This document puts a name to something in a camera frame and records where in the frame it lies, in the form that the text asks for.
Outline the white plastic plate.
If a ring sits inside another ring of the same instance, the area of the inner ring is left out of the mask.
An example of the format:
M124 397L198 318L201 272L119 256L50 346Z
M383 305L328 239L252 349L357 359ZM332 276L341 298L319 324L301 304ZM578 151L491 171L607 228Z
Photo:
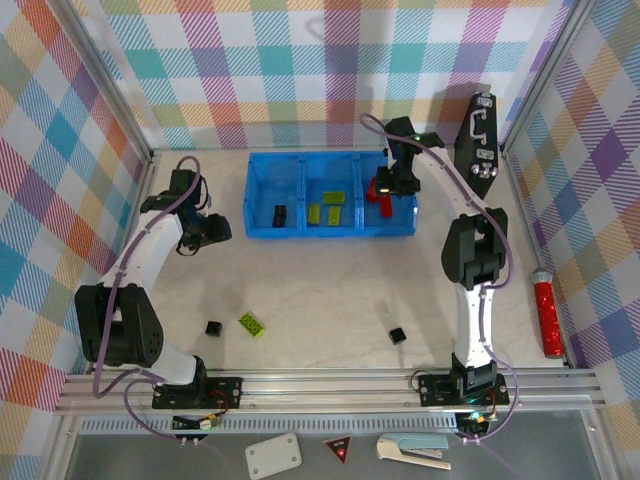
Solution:
M251 480L263 480L302 464L297 436L287 433L273 437L245 449L248 474Z

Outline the black briefcase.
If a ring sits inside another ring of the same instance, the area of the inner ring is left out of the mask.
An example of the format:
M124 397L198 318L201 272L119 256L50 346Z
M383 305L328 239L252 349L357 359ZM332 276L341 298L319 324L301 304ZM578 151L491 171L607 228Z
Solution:
M499 173L497 101L474 94L454 142L454 165L471 190L484 199Z

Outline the aluminium mounting rail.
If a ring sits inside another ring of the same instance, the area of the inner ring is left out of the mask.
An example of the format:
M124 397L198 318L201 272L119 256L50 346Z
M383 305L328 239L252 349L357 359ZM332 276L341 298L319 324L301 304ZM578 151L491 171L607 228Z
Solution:
M418 412L418 393L409 386L412 369L258 369L214 370L211 377L241 377L240 413L382 413ZM515 411L601 408L604 395L588 369L518 369L515 383L504 373ZM102 399L92 395L93 376L71 375L63 387L55 415L127 413L122 400L125 381ZM134 385L130 405L136 413L160 414L151 407L150 386Z

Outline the small lit controller board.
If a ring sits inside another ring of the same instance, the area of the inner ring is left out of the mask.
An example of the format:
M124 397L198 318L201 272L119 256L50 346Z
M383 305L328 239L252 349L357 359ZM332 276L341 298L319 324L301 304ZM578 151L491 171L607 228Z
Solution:
M472 439L482 437L489 432L490 425L498 417L496 413L464 412L456 413L457 435L461 438Z

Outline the grey blue stapler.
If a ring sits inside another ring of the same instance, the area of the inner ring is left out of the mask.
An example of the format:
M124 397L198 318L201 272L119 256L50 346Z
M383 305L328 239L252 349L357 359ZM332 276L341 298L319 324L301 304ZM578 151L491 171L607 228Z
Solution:
M444 434L386 433L377 440L375 452L380 460L450 471L451 464L443 460L448 448Z

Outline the red triangle sign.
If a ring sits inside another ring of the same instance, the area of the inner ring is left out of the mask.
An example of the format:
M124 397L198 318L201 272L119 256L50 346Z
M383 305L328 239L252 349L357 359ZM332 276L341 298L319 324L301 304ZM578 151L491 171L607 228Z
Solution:
M328 439L324 444L335 455L335 457L345 465L348 461L349 448L352 442L351 436L342 436L339 438Z

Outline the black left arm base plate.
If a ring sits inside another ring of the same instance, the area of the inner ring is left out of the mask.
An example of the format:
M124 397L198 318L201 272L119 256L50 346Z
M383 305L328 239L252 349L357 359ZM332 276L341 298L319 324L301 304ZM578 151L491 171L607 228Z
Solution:
M241 377L207 377L190 385L154 388L155 410L235 410L242 396Z

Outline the red glitter tube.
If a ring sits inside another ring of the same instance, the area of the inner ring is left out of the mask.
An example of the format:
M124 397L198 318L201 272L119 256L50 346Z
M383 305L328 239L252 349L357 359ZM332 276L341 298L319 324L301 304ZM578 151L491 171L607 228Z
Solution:
M536 268L530 275L533 285L542 348L547 358L564 356L562 332L553 292L553 275L544 268Z

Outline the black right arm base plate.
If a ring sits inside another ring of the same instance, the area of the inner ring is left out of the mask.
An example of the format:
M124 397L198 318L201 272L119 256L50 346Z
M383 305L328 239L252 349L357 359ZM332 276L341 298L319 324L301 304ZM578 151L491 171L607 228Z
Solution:
M450 374L425 374L418 377L420 405L430 406L506 406L510 403L506 380L498 374L493 386L474 387L464 393L461 379Z

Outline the blue three-compartment bin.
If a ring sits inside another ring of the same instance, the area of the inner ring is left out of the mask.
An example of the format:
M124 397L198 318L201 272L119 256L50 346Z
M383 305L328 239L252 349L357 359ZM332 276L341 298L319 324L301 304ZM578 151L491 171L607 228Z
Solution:
M366 199L377 168L386 164L379 151L261 152L249 157L244 197L244 223L250 238L340 238L412 236L416 231L418 201L397 198L393 217L382 218L379 203ZM339 226L328 226L325 191L342 191ZM319 225L309 225L308 208L322 206ZM284 228L273 228L275 205L286 205Z

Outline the aluminium frame post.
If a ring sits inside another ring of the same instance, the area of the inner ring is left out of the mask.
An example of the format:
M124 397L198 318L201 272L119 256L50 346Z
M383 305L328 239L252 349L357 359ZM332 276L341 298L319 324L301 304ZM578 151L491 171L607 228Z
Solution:
M153 162L153 149L147 142L134 114L117 86L104 62L99 49L87 31L71 0L47 0L52 12L76 48L87 71L120 121L128 138L132 141L146 164Z
M599 0L546 0L514 74L499 116L499 145L506 153L526 130L541 95L557 76L582 26Z

